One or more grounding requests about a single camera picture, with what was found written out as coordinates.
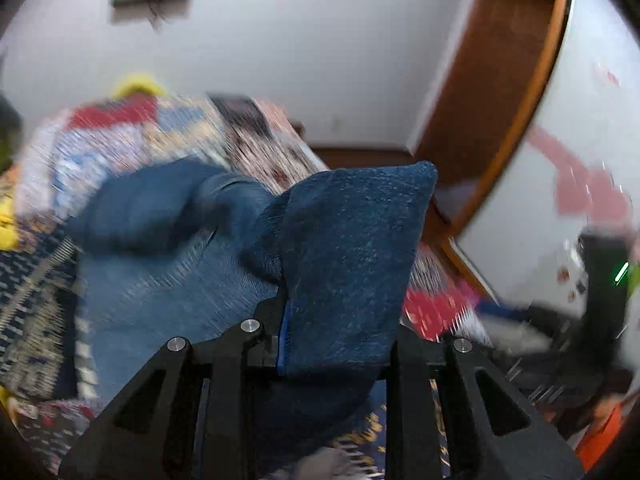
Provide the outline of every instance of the yellow fabric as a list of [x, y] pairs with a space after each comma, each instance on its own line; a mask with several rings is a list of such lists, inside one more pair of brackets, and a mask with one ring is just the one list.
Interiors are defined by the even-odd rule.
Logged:
[[18, 419], [15, 398], [12, 396], [11, 392], [5, 390], [2, 386], [0, 386], [0, 402], [4, 406], [4, 410], [9, 415], [12, 423], [16, 424]]
[[113, 99], [124, 99], [139, 92], [149, 95], [167, 94], [166, 90], [155, 82], [151, 76], [145, 74], [130, 74], [114, 88], [111, 97]]
[[14, 198], [0, 199], [0, 251], [11, 251], [18, 245], [18, 233], [14, 225]]

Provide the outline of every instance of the wooden baseboard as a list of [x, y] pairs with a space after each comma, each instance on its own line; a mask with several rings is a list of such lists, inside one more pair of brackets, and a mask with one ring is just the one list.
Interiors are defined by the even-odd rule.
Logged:
[[414, 163], [414, 156], [398, 149], [372, 150], [368, 148], [323, 148], [311, 146], [315, 154], [332, 170], [337, 168], [375, 168], [404, 166]]

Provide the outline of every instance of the white wall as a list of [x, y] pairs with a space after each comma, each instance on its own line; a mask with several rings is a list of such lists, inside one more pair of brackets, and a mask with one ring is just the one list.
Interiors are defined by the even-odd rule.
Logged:
[[280, 102], [315, 145], [405, 147], [469, 9], [470, 0], [190, 0], [156, 32], [145, 7], [27, 0], [2, 41], [0, 88], [26, 130], [148, 72], [181, 94]]
[[[640, 43], [612, 0], [573, 0], [568, 27], [533, 124], [589, 167], [604, 166], [640, 224]], [[556, 169], [523, 142], [457, 240], [494, 291], [510, 298], [544, 256], [574, 240], [586, 216], [559, 216]]]

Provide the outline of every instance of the denim fabric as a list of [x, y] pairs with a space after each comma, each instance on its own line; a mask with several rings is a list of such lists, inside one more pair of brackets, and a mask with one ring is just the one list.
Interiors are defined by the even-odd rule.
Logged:
[[84, 249], [80, 311], [99, 397], [113, 399], [172, 336], [215, 338], [274, 296], [238, 260], [243, 230], [272, 198], [255, 180], [183, 159], [108, 181], [68, 223]]
[[257, 392], [260, 470], [351, 429], [396, 337], [435, 178], [426, 162], [327, 171], [274, 197], [180, 160], [106, 183], [69, 225], [105, 400], [169, 337], [216, 337], [284, 282], [284, 380]]
[[256, 408], [260, 469], [353, 428], [396, 338], [436, 173], [412, 166], [317, 173], [273, 200], [242, 260], [284, 277], [286, 380]]

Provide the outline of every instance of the wooden door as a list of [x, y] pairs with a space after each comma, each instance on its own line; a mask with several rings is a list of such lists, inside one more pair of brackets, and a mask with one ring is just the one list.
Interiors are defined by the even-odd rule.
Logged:
[[546, 37], [554, 0], [476, 0], [428, 123], [418, 160], [438, 184], [479, 178], [516, 115]]

